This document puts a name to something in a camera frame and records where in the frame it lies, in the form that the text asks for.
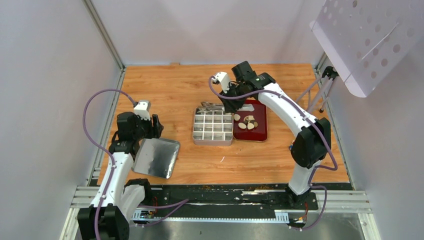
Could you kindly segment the metal tongs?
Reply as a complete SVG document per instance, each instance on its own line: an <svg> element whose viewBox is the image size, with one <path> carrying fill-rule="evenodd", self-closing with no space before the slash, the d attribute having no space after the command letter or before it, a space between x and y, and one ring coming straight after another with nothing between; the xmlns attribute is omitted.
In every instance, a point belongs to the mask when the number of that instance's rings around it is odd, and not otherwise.
<svg viewBox="0 0 424 240"><path fill-rule="evenodd" d="M237 110L227 111L222 103L210 103L206 101L202 101L200 103L200 106L198 106L197 108L203 112L221 111L223 113L253 112L255 110L252 104L244 104L241 108L238 108Z"/></svg>

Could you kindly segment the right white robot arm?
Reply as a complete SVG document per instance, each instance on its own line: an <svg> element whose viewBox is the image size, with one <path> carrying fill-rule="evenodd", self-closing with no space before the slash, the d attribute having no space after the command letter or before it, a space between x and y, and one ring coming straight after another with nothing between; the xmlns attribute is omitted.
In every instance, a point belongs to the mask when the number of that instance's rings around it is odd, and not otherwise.
<svg viewBox="0 0 424 240"><path fill-rule="evenodd" d="M295 137L290 150L295 166L285 201L290 208L298 209L306 201L305 193L311 188L313 174L331 151L330 122L301 108L270 74L257 74L248 61L231 70L235 80L231 80L226 72L217 72L209 80L209 85L221 86L217 96L224 111L236 113L252 97L272 110Z"/></svg>

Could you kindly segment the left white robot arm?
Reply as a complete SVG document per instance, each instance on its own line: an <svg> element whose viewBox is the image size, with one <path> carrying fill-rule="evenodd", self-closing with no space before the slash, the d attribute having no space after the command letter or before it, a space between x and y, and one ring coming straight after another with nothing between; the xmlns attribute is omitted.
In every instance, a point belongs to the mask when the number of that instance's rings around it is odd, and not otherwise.
<svg viewBox="0 0 424 240"><path fill-rule="evenodd" d="M127 240L134 210L153 201L146 178L127 180L127 176L140 149L140 140L160 138L164 126L156 114L142 118L130 111L120 113L116 122L117 131L106 150L109 160L103 181L89 206L81 208L77 215L84 240Z"/></svg>

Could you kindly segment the white chocolate piece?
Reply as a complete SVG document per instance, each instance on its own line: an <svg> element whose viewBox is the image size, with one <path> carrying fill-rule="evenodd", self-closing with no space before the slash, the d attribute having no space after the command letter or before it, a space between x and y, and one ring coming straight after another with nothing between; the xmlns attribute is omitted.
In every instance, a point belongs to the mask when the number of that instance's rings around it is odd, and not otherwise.
<svg viewBox="0 0 424 240"><path fill-rule="evenodd" d="M234 118L234 120L235 120L236 122L238 122L238 121L240 121L241 116L240 116L240 115L238 115L238 114L234 114L233 118Z"/></svg>
<svg viewBox="0 0 424 240"><path fill-rule="evenodd" d="M247 125L246 125L245 123L243 123L243 122L239 122L239 123L238 123L238 127L239 127L240 129L242 129L242 130L247 129Z"/></svg>
<svg viewBox="0 0 424 240"><path fill-rule="evenodd" d="M253 123L249 122L249 123L247 124L247 129L248 129L248 130L252 130L252 129L254 129L254 128L255 128L255 125L254 125Z"/></svg>

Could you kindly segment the silver tin lid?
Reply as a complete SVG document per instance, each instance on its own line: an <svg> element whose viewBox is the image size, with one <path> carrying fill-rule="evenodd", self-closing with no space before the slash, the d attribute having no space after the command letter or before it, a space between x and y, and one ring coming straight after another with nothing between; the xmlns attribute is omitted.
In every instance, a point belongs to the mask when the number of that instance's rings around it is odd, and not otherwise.
<svg viewBox="0 0 424 240"><path fill-rule="evenodd" d="M180 151L180 142L167 138L143 139L132 171L161 179L172 176Z"/></svg>

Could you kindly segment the silver compartment tin box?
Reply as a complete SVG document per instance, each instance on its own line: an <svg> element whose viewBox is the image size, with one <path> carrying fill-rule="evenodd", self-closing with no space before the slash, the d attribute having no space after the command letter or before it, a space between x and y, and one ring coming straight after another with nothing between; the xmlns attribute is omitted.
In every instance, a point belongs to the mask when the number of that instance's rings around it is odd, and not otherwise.
<svg viewBox="0 0 424 240"><path fill-rule="evenodd" d="M198 146L229 147L233 143L233 114L197 107L194 111L192 140Z"/></svg>

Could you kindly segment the small tripod stand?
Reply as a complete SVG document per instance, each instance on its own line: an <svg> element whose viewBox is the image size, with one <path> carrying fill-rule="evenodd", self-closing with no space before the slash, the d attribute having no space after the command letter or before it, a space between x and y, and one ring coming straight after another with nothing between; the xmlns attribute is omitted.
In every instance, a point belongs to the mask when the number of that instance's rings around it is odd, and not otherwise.
<svg viewBox="0 0 424 240"><path fill-rule="evenodd" d="M325 105L329 100L330 97L330 93L333 89L333 85L336 82L337 78L339 77L339 73L337 72L337 70L333 67L333 66L327 66L323 73L321 75L319 75L315 81L309 85L309 87L304 90L301 95L295 100L296 103L298 103L306 94L308 94L308 101L307 101L307 112L308 113L312 113L318 103L319 100L323 98L321 105L319 107L319 112L323 113L325 110ZM321 87L319 88L318 92L316 93L316 95L314 96L313 99L311 99L311 90L312 88L314 88L316 85L318 85L319 82L323 82L321 84Z"/></svg>

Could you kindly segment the white perforated metal panel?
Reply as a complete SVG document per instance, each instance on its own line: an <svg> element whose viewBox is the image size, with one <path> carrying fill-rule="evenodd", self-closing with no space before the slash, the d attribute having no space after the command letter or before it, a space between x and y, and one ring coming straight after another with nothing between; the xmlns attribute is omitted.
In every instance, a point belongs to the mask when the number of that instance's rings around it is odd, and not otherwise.
<svg viewBox="0 0 424 240"><path fill-rule="evenodd" d="M327 0L309 27L348 91L366 98L424 35L422 0Z"/></svg>

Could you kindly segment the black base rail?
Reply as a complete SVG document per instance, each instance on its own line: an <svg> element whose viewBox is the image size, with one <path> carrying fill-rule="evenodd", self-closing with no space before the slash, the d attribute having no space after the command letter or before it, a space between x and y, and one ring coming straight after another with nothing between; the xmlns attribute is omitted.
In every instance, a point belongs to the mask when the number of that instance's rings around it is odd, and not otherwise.
<svg viewBox="0 0 424 240"><path fill-rule="evenodd" d="M285 184L154 185L132 218L152 222L177 219L271 220L275 211L303 216L319 211L316 194L294 197Z"/></svg>

